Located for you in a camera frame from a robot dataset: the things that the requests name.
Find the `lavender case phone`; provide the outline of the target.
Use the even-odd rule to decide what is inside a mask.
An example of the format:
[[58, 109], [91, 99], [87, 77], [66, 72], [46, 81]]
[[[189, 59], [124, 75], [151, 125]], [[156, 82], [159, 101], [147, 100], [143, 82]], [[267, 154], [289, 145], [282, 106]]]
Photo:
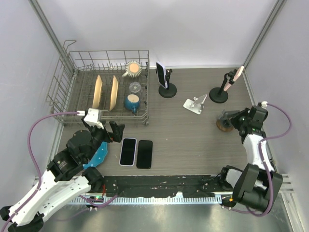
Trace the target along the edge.
[[120, 166], [131, 167], [134, 165], [136, 155], [136, 138], [124, 138], [121, 145], [121, 153], [119, 164]]

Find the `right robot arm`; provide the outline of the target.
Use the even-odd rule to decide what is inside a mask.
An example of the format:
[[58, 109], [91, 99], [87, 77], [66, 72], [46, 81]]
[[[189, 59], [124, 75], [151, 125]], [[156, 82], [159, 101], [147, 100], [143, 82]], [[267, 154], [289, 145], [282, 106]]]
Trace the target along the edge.
[[273, 206], [281, 185], [282, 175], [276, 173], [267, 154], [269, 137], [262, 130], [268, 116], [268, 102], [263, 101], [242, 111], [223, 111], [216, 125], [223, 132], [236, 129], [247, 154], [244, 170], [227, 165], [218, 178], [218, 185], [224, 191], [232, 190], [232, 207], [239, 203], [247, 213], [257, 217], [268, 214]]

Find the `wooden base phone stand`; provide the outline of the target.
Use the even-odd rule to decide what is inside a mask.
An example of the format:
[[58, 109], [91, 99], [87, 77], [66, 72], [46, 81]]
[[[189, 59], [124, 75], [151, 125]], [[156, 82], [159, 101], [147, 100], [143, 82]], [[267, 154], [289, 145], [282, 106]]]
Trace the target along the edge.
[[240, 110], [234, 110], [234, 111], [223, 110], [217, 118], [217, 121], [216, 121], [217, 128], [223, 132], [231, 132], [234, 127], [230, 119], [234, 117], [236, 114], [238, 114], [239, 112]]

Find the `black phone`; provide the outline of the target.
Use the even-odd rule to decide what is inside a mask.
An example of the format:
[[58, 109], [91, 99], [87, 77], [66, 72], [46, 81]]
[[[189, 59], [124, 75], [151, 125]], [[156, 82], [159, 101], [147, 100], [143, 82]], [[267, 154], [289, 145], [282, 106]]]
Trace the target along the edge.
[[153, 142], [150, 140], [140, 140], [138, 144], [138, 154], [136, 167], [138, 169], [150, 169], [152, 166]]

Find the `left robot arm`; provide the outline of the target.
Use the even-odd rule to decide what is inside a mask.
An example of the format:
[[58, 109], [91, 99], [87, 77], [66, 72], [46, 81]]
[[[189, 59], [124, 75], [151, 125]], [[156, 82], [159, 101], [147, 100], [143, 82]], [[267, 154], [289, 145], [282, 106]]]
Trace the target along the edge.
[[83, 123], [86, 130], [74, 133], [66, 148], [48, 164], [36, 185], [18, 203], [0, 210], [5, 221], [2, 231], [38, 232], [55, 212], [75, 197], [102, 189], [102, 174], [93, 166], [84, 167], [103, 142], [121, 142], [125, 125], [110, 121], [112, 131], [108, 132], [101, 122]]

